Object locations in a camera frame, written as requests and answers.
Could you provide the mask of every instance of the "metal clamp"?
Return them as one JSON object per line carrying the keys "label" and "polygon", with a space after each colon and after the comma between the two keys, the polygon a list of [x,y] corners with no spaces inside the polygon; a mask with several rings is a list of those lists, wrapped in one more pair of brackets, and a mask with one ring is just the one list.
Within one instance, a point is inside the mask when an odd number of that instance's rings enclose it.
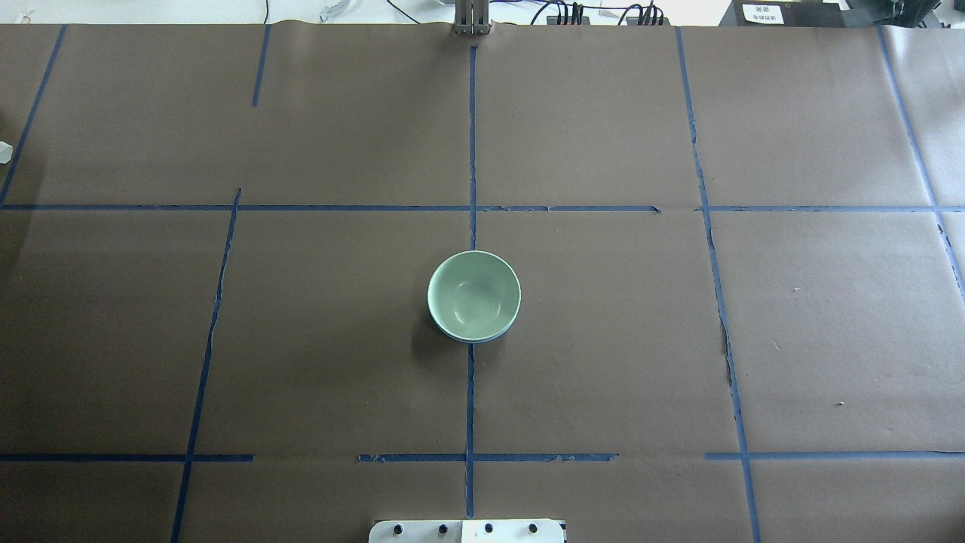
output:
{"label": "metal clamp", "polygon": [[489,34],[489,0],[455,0],[455,32],[483,36]]}

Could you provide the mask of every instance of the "white label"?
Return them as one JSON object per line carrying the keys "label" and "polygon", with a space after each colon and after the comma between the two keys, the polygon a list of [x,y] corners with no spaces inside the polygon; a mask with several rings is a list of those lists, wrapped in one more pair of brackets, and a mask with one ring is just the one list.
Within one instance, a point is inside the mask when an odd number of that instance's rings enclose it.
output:
{"label": "white label", "polygon": [[784,24],[781,16],[781,6],[762,6],[760,4],[744,4],[744,20],[760,24]]}

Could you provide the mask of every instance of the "green bowl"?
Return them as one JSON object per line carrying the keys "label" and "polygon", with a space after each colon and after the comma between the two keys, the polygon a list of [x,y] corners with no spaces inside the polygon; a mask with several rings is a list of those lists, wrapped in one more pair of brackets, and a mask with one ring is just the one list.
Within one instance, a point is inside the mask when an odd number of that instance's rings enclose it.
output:
{"label": "green bowl", "polygon": [[519,279],[498,256],[465,251],[446,259],[428,281],[428,312],[452,339],[483,343],[503,335],[519,313]]}

